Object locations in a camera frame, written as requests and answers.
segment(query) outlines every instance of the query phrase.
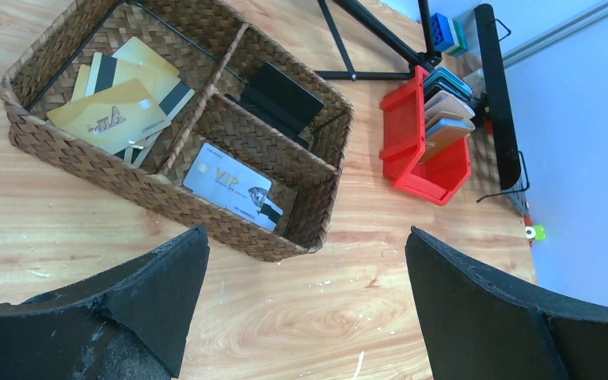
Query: black metal stand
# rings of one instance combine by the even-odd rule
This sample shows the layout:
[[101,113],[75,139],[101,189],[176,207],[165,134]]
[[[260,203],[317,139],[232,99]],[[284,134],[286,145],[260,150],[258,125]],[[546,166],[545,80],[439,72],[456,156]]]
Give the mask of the black metal stand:
[[523,153],[519,151],[519,145],[516,142],[514,118],[511,114],[511,102],[509,101],[509,90],[504,74],[496,22],[507,30],[507,36],[511,34],[511,31],[495,17],[493,8],[489,4],[482,4],[475,8],[474,16],[481,49],[481,62],[484,67],[486,101],[489,119],[492,122],[497,171],[500,176],[500,192],[483,196],[477,202],[492,196],[506,196],[521,215],[527,216],[529,210],[525,191],[530,187],[530,180]]
[[318,0],[318,5],[321,7],[325,22],[329,26],[329,31],[332,33],[332,38],[336,47],[339,49],[341,58],[344,61],[347,71],[316,71],[316,74],[320,75],[323,79],[350,79],[352,81],[357,80],[370,80],[370,81],[408,81],[413,78],[416,70],[416,66],[421,66],[427,71],[434,70],[442,61],[441,53],[435,50],[435,42],[432,38],[432,26],[430,24],[430,8],[428,6],[428,0],[418,0],[418,6],[420,8],[420,20],[423,26],[423,34],[425,38],[426,52],[416,52],[411,49],[403,40],[401,40],[395,33],[391,32],[382,22],[380,22],[373,14],[371,14],[362,4],[357,0],[333,0],[337,5],[341,7],[346,13],[350,14],[357,21],[360,22],[370,32],[375,34],[388,46],[390,46],[397,54],[402,58],[406,59],[409,65],[408,73],[376,73],[366,71],[355,71],[351,58],[348,56],[344,42],[341,39],[339,30],[336,28],[332,14],[329,12],[329,8],[325,0]]

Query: basket divider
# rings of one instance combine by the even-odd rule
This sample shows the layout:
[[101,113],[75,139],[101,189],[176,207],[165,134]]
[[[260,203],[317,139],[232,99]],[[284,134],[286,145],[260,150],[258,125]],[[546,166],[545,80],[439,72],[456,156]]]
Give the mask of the basket divider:
[[222,59],[220,59],[220,62],[218,62],[218,66],[215,67],[213,74],[211,74],[211,76],[208,78],[206,84],[204,84],[203,89],[198,95],[195,107],[192,110],[192,117],[190,118],[188,125],[181,128],[180,132],[174,139],[174,144],[172,144],[169,154],[167,154],[166,159],[160,164],[156,171],[157,174],[165,176],[173,167],[173,163],[176,161],[176,158],[178,158],[178,154],[183,149],[185,142],[188,141],[188,138],[192,133],[192,129],[195,127],[197,121],[199,121],[204,109],[206,109],[206,104],[208,103],[208,100],[211,99],[211,97],[218,92],[218,89],[215,87],[215,84],[218,83],[218,80],[222,75],[222,71],[225,70],[225,68],[227,67],[227,63],[232,58],[232,54],[237,49],[239,41],[241,41],[245,30],[249,26],[250,23],[247,22],[241,24],[237,35],[234,37],[234,40],[232,41],[230,46],[228,46],[225,50],[225,54],[222,56]]

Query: card stack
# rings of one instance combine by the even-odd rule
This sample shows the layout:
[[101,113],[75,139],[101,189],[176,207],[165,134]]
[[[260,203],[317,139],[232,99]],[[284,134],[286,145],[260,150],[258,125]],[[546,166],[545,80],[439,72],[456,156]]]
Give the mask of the card stack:
[[474,130],[474,111],[467,104],[472,89],[446,67],[425,78],[425,142],[420,162],[437,155]]
[[140,166],[162,130],[192,99],[180,71],[137,37],[112,56],[81,65],[71,100],[51,110],[55,126]]

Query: gold card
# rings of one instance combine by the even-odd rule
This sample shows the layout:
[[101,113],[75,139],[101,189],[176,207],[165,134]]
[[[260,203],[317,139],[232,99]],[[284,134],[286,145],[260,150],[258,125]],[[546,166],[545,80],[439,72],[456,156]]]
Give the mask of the gold card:
[[85,91],[87,90],[87,81],[89,79],[89,66],[80,65],[78,69],[78,76],[75,79],[75,86],[73,95],[71,95],[71,101],[76,101],[85,97]]
[[88,97],[135,78],[141,81],[146,89],[153,89],[156,86],[157,79],[152,70],[113,58],[110,55],[94,53],[85,96]]
[[186,85],[177,76],[171,75],[157,63],[146,61],[142,68],[155,75],[155,91],[153,97],[158,101],[162,111],[173,120],[178,112],[192,99],[195,90]]
[[138,37],[130,38],[112,56],[113,58],[122,59],[138,66],[142,66],[145,62],[150,62],[166,70],[174,77],[180,74],[180,71],[174,65],[162,58],[143,41],[139,40]]
[[109,154],[116,154],[171,124],[138,79],[66,103],[48,112],[47,117],[58,128]]

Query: wood grain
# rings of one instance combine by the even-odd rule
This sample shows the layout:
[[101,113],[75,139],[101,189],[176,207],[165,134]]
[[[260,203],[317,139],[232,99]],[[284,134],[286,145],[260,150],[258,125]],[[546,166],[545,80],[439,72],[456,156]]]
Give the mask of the wood grain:
[[[68,3],[0,0],[0,79]],[[424,48],[419,25],[379,2],[363,3],[414,49]],[[343,69],[316,2],[230,4],[310,67]],[[357,70],[406,69],[379,39],[330,8]],[[474,202],[492,173],[475,173],[446,207],[393,191],[378,159],[378,103],[397,83],[334,86],[353,102],[355,125],[326,246],[268,264],[212,241],[180,378],[353,378],[360,356],[358,378],[430,378],[405,267],[410,226],[535,281],[521,218],[501,201]],[[16,150],[7,125],[0,103],[0,302],[73,283],[183,231]]]

